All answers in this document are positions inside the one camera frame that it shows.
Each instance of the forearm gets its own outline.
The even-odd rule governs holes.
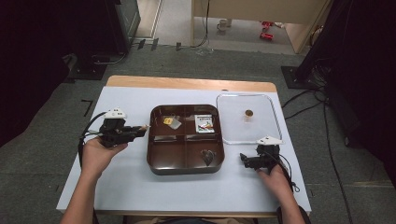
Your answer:
[[[96,183],[96,177],[81,174],[61,224],[92,224]]]
[[[300,208],[292,193],[282,195],[279,198],[279,202],[282,209],[283,224],[305,223],[303,216],[301,215]]]

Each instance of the card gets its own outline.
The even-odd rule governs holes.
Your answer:
[[[214,133],[212,115],[195,115],[197,133]]]

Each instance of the red object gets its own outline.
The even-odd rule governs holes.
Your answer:
[[[271,21],[263,21],[262,22],[262,31],[265,32],[266,30],[268,30],[270,28],[270,26],[272,26],[272,22]]]
[[[273,22],[271,22],[271,21],[263,21],[262,22],[262,33],[260,34],[261,39],[272,40],[274,38],[273,35],[269,35],[269,34],[265,33],[266,31],[268,31],[270,29],[270,26],[272,26],[272,25],[273,25]]]
[[[273,35],[266,34],[266,33],[261,33],[261,34],[260,34],[260,38],[261,38],[261,39],[272,40],[272,39],[274,38],[274,36],[273,36]]]

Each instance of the black cable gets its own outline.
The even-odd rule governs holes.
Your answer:
[[[324,91],[320,91],[320,92],[325,95],[325,99],[324,100],[319,99],[318,96],[317,96],[317,91],[314,92],[315,99],[317,99],[317,101],[325,103],[325,104],[329,103],[325,92]]]
[[[291,118],[293,118],[293,117],[295,117],[295,116],[297,116],[297,115],[303,113],[304,111],[306,111],[306,110],[308,110],[308,109],[312,109],[312,108],[314,108],[315,106],[320,105],[320,104],[322,104],[322,102],[319,102],[319,103],[317,103],[317,104],[315,104],[315,105],[311,105],[311,106],[309,106],[309,107],[307,107],[307,108],[305,108],[305,109],[302,109],[302,110],[300,110],[299,112],[296,112],[295,114],[293,114],[293,115],[291,115],[291,116],[289,116],[289,117],[286,117],[285,119],[291,119]]]
[[[207,0],[207,8],[206,8],[206,27],[205,27],[205,36],[204,39],[201,41],[201,43],[197,46],[191,46],[191,48],[195,49],[198,47],[201,47],[207,40],[207,35],[208,35],[208,31],[207,31],[207,18],[209,17],[209,8],[210,8],[210,0]]]
[[[315,79],[316,84],[319,86],[326,86],[327,81],[325,77],[327,77],[327,71],[325,72],[323,70],[323,67],[318,65],[314,65],[313,70],[314,70],[313,78]]]
[[[88,113],[90,112],[91,106],[92,106],[92,104],[93,104],[93,100],[81,100],[81,102],[88,102],[88,103],[90,103],[90,104],[88,105],[87,110],[85,111],[85,114],[84,114],[84,117],[87,117]]]
[[[125,58],[125,55],[126,55],[126,53],[123,53],[123,54],[122,54],[122,57],[121,57],[120,59],[114,61],[114,62],[108,62],[108,63],[100,63],[100,62],[99,62],[99,63],[94,63],[94,64],[107,64],[107,65],[109,65],[109,64],[119,63],[120,61],[122,61],[122,59]]]
[[[87,127],[85,127],[84,132],[82,133],[81,137],[79,138],[79,143],[78,143],[78,159],[79,159],[79,166],[82,166],[82,154],[83,154],[83,147],[84,147],[84,139],[85,139],[85,133],[88,132],[88,129],[90,129],[91,125],[93,124],[94,121],[96,121],[99,117],[104,115],[106,112],[102,112],[98,115],[96,115],[91,121],[88,123]]]
[[[312,90],[302,91],[302,92],[298,93],[297,95],[291,97],[285,104],[282,105],[282,108],[285,107],[286,105],[288,105],[293,100],[297,99],[298,97],[300,97],[308,92],[312,92]]]
[[[202,4],[202,1],[201,1],[201,10],[202,11],[204,11],[204,7],[203,7],[203,4]],[[207,45],[209,46],[209,44],[210,44],[210,42],[209,42],[209,32],[208,32],[208,28],[207,28],[207,20],[208,20],[208,17],[209,17],[209,10],[208,10],[208,8],[206,9],[206,24],[205,24],[205,20],[204,20],[204,17],[202,17],[202,25],[204,26],[204,29],[205,29],[205,35],[206,35],[206,40],[207,40]]]
[[[285,159],[286,162],[287,162],[288,165],[289,165],[289,168],[290,168],[290,175],[289,175],[289,172],[286,170],[286,168],[283,166],[283,164],[282,164],[281,161],[277,160],[273,155],[271,155],[270,153],[268,153],[268,152],[266,152],[266,151],[264,151],[263,153],[264,153],[265,155],[269,156],[274,162],[276,162],[276,164],[278,164],[278,165],[280,166],[280,168],[282,169],[282,171],[283,171],[283,173],[284,173],[285,176],[286,176],[286,175],[289,176],[289,178],[286,178],[286,179],[287,179],[288,182],[289,182],[289,186],[290,186],[291,191],[293,191],[293,187],[297,188],[298,191],[300,191],[300,189],[296,186],[296,184],[295,184],[294,182],[291,181],[291,166],[290,166],[290,164],[289,164],[289,161],[286,160],[286,158],[282,156],[282,158]]]
[[[104,115],[106,112],[102,112],[98,115],[96,115],[93,119],[91,119],[91,121],[88,123],[88,125],[85,127],[84,131],[82,132],[81,137],[79,138],[79,142],[78,142],[78,160],[79,160],[79,166],[82,167],[82,154],[83,154],[83,148],[84,148],[84,139],[87,136],[85,133],[88,132],[88,129],[90,129],[91,125],[102,115]],[[93,212],[92,212],[92,223],[93,224],[98,224],[99,220],[98,217],[96,216],[96,212],[95,209],[93,208]]]
[[[338,184],[340,185],[341,193],[343,194],[344,202],[346,205],[346,212],[347,212],[347,216],[349,218],[349,223],[353,224],[352,215],[350,214],[349,204],[347,202],[347,196],[346,196],[346,193],[344,190],[344,186],[341,181],[341,177],[338,174],[338,170],[337,170],[337,167],[335,166],[334,158],[332,156],[332,148],[331,148],[330,136],[329,136],[329,124],[327,122],[327,116],[326,116],[326,104],[323,104],[323,116],[324,116],[324,122],[325,122],[325,126],[326,126],[327,147],[329,149],[330,160],[332,161],[332,168],[334,169],[335,175],[337,176]]]

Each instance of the wooden table edge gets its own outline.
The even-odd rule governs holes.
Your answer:
[[[271,82],[196,79],[181,77],[111,76],[108,87],[137,87],[207,91],[266,91],[276,92]]]
[[[102,211],[100,215],[134,216],[134,217],[276,217],[276,212],[181,212],[181,211]]]

